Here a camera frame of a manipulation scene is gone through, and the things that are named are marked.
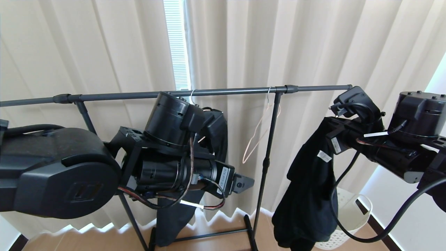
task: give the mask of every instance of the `dark baseboard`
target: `dark baseboard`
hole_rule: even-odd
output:
[[[364,205],[359,201],[356,200],[356,204],[358,205],[359,209],[363,212],[363,214],[367,213],[367,209],[364,207]],[[372,229],[375,231],[375,233],[379,234],[382,231],[384,231],[383,227],[378,223],[378,221],[373,217],[373,215],[370,215],[370,218],[368,219],[368,224],[372,227]],[[386,236],[383,239],[384,244],[387,246],[387,248],[390,251],[401,251],[401,249],[398,247],[398,245],[393,241],[390,236]]]
[[[27,242],[28,239],[21,234],[14,242],[14,244],[11,246],[9,251],[21,251],[25,247]]]

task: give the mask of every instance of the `clothes rack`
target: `clothes rack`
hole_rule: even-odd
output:
[[[335,90],[348,90],[352,88],[352,85],[321,85],[321,86],[296,86],[296,85],[285,85],[285,86],[277,86],[277,87],[258,87],[258,88],[229,88],[229,89],[207,89],[207,90],[193,90],[193,91],[166,91],[170,95],[173,96],[219,96],[219,95],[236,95],[236,94],[260,94],[260,93],[275,93],[274,97],[274,107],[273,107],[273,116],[271,120],[271,125],[269,129],[268,136],[268,144],[266,147],[265,158],[262,163],[262,177],[260,181],[260,189],[259,196],[257,200],[256,207],[256,215],[254,219],[254,225],[251,226],[251,222],[249,220],[249,216],[244,216],[245,228],[217,232],[211,234],[203,234],[197,236],[190,236],[185,238],[178,238],[175,242],[199,239],[199,238],[208,238],[223,234],[233,234],[239,232],[247,232],[249,243],[251,245],[251,250],[258,251],[256,244],[256,230],[259,221],[259,212],[260,206],[262,203],[263,191],[265,187],[266,175],[268,173],[270,160],[269,156],[271,154],[271,147],[273,143],[274,129],[276,127],[277,121],[277,112],[279,108],[279,104],[281,101],[281,96],[283,94],[290,94],[296,92],[312,92],[312,91],[335,91]],[[76,104],[79,112],[81,113],[85,124],[87,125],[88,130],[93,133],[96,133],[95,127],[88,115],[88,110],[84,104],[86,101],[100,101],[100,100],[128,100],[128,99],[147,99],[147,98],[156,98],[159,92],[128,92],[128,93],[107,93],[107,94],[60,94],[53,97],[47,98],[33,98],[33,99],[24,99],[24,100],[9,100],[9,101],[0,101],[0,107],[8,107],[8,106],[18,106],[18,105],[37,105],[37,104],[47,104],[47,103],[57,103],[57,104]],[[152,232],[150,235],[150,241],[147,244],[142,236],[141,230],[136,222],[135,217],[133,216],[132,211],[122,193],[118,194],[122,205],[127,213],[132,226],[135,228],[136,234],[146,251],[154,251],[155,250],[155,233],[156,228],[152,228]]]

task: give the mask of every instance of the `curtain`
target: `curtain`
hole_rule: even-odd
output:
[[[387,112],[386,126],[399,92],[424,90],[446,51],[443,0],[186,0],[185,12],[193,88],[358,85]],[[289,185],[290,164],[322,118],[333,115],[327,108],[340,93],[282,96],[263,208],[275,210]],[[228,163],[256,180],[252,189],[231,195],[222,211],[228,216],[237,207],[253,212],[267,136],[245,164],[242,157],[266,107],[265,95],[200,97],[195,102],[225,112]],[[269,126],[270,119],[264,120],[253,141]],[[354,152],[334,158],[336,176]],[[340,186],[359,192],[376,166],[361,156]],[[206,204],[215,202],[206,197]]]
[[[175,90],[162,0],[1,1],[1,100],[61,93]],[[109,141],[119,126],[144,128],[154,100],[86,102],[98,135]],[[2,108],[10,127],[50,123],[85,128],[75,105]],[[129,200],[142,225],[156,211]],[[102,209],[72,220],[2,213],[25,237],[71,224],[120,228],[128,217],[114,197]]]

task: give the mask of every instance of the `laundry basket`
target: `laundry basket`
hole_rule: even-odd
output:
[[[337,189],[338,219],[349,233],[354,234],[367,223],[370,212],[372,211],[372,202],[362,194],[354,194],[342,188]],[[356,204],[356,200],[359,197],[364,198],[366,200],[364,202],[368,202],[369,204],[367,206],[370,208],[370,211],[366,214],[363,214]],[[318,242],[315,244],[315,247],[323,250],[333,250],[341,246],[348,239],[349,237],[338,226],[334,233],[331,234],[330,240],[327,242]]]

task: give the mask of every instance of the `brown floor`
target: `brown floor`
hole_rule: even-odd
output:
[[[289,250],[277,246],[273,236],[271,218],[261,213],[259,216],[259,228],[256,234],[256,242],[260,251],[282,251]],[[196,219],[194,227],[187,226],[179,234],[179,238],[198,234],[212,233],[215,231],[225,231],[243,228],[243,215],[236,213],[231,221],[227,218],[216,216],[210,226],[203,225],[200,218]],[[149,240],[151,228],[143,229],[143,236]],[[376,235],[373,229],[366,225],[356,233],[362,238],[369,238]],[[96,228],[91,228],[83,234],[75,229],[59,234],[41,234],[31,239],[23,251],[97,251],[97,250],[143,250],[133,228],[117,230],[111,228],[101,232]],[[248,236],[245,232],[236,234],[221,235],[212,238],[203,238],[184,242],[173,243],[168,247],[157,247],[156,251],[248,251],[250,250]],[[386,251],[388,248],[382,241],[365,244],[353,240],[347,241],[337,251]]]

